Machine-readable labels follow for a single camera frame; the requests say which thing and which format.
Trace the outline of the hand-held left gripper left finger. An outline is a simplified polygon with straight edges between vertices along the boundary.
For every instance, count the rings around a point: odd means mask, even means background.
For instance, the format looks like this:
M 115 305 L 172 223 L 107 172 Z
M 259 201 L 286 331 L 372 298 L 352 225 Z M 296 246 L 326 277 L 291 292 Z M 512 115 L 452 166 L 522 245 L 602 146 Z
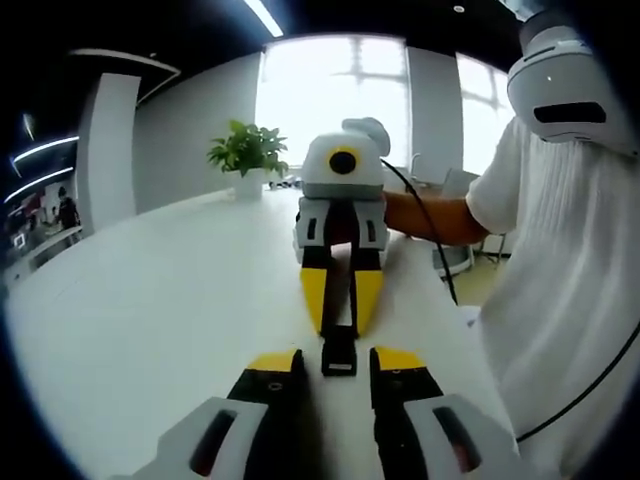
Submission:
M 261 354 L 225 397 L 162 434 L 130 479 L 321 479 L 320 436 L 303 351 Z

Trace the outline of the person's right hand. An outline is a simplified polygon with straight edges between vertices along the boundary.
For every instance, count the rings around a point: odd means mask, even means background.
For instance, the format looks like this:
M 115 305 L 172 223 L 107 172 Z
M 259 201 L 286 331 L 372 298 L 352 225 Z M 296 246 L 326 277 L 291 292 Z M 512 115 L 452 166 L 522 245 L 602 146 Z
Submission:
M 332 254 L 337 260 L 346 262 L 351 253 L 353 233 L 352 211 L 347 207 L 335 206 L 328 225 Z

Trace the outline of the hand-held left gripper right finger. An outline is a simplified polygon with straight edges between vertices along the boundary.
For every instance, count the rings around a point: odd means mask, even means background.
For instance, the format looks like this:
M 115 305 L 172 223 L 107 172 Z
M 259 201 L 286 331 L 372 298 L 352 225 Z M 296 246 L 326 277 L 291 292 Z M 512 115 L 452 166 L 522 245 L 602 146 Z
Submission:
M 374 439 L 386 479 L 526 479 L 502 425 L 446 394 L 414 353 L 369 352 Z

